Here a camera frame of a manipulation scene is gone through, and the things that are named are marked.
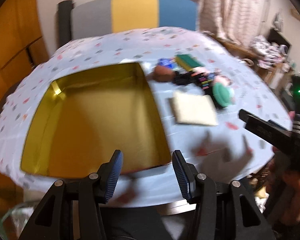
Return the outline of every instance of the gold tray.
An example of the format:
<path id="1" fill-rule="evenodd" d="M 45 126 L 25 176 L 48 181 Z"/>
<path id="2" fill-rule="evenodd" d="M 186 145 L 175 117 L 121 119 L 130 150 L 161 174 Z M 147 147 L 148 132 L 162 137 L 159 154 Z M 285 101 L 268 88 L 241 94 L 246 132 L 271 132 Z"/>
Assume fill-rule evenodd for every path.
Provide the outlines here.
<path id="1" fill-rule="evenodd" d="M 161 119 L 138 63 L 93 68 L 53 81 L 29 128 L 21 169 L 82 178 L 123 152 L 122 173 L 171 161 Z"/>

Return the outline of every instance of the silver screw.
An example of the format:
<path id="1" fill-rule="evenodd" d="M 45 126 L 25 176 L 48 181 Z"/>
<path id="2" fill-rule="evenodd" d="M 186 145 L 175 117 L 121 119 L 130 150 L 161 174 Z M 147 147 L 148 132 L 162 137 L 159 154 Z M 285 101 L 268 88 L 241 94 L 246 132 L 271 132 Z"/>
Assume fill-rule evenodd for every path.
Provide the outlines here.
<path id="1" fill-rule="evenodd" d="M 58 179 L 58 180 L 54 183 L 54 185 L 55 185 L 56 187 L 60 187 L 62 184 L 63 184 L 63 181 L 62 181 L 61 179 Z"/>
<path id="2" fill-rule="evenodd" d="M 240 184 L 239 181 L 234 180 L 234 181 L 232 181 L 232 185 L 235 186 L 235 187 L 240 187 L 241 184 Z"/>
<path id="3" fill-rule="evenodd" d="M 99 175 L 96 174 L 96 173 L 91 173 L 91 174 L 89 175 L 89 178 L 90 178 L 90 179 L 97 179 L 98 177 L 99 177 Z"/>
<path id="4" fill-rule="evenodd" d="M 206 175 L 206 174 L 203 174 L 203 173 L 199 173 L 199 174 L 197 175 L 197 178 L 198 178 L 198 179 L 204 180 L 204 179 L 207 178 L 207 175 Z"/>

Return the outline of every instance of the tablecloth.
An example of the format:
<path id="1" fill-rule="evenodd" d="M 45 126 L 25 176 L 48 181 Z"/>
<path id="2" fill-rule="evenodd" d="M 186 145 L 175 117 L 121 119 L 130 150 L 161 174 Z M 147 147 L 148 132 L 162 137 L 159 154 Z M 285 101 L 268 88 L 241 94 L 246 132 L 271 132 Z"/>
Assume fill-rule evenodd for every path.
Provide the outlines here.
<path id="1" fill-rule="evenodd" d="M 198 95 L 202 91 L 193 84 L 176 86 L 149 81 L 170 151 L 181 150 L 187 162 L 220 182 L 240 179 L 262 167 L 273 155 L 271 146 L 245 130 L 237 113 L 244 108 L 290 129 L 289 116 L 275 95 L 250 68 L 210 37 L 182 28 L 160 27 L 71 41 L 59 48 L 48 62 L 36 67 L 8 96 L 0 114 L 0 172 L 23 188 L 42 192 L 57 179 L 20 170 L 32 117 L 53 80 L 126 61 L 140 62 L 145 74 L 149 74 L 159 58 L 171 58 L 176 54 L 191 54 L 209 70 L 218 67 L 233 79 L 235 104 L 218 111 L 219 125 L 216 127 L 176 124 L 169 105 L 173 91 Z M 181 199 L 172 165 L 168 164 L 163 174 L 141 178 L 121 176 L 109 204 L 138 207 Z"/>

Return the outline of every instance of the cream colored towel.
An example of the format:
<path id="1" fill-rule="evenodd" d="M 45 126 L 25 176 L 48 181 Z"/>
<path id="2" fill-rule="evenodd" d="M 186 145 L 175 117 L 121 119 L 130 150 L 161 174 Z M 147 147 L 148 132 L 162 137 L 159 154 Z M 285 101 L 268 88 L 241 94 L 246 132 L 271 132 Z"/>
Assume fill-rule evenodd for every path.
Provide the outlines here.
<path id="1" fill-rule="evenodd" d="M 216 108 L 210 96 L 197 96 L 180 91 L 173 93 L 177 123 L 218 125 Z"/>

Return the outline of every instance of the pink curtain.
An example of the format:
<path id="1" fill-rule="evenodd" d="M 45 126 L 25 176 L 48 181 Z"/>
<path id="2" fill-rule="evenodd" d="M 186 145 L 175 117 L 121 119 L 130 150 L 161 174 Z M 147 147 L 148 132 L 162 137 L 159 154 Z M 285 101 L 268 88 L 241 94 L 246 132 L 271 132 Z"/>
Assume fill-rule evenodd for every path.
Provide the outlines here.
<path id="1" fill-rule="evenodd" d="M 257 34 L 262 0 L 192 1 L 198 3 L 198 30 L 246 47 Z"/>

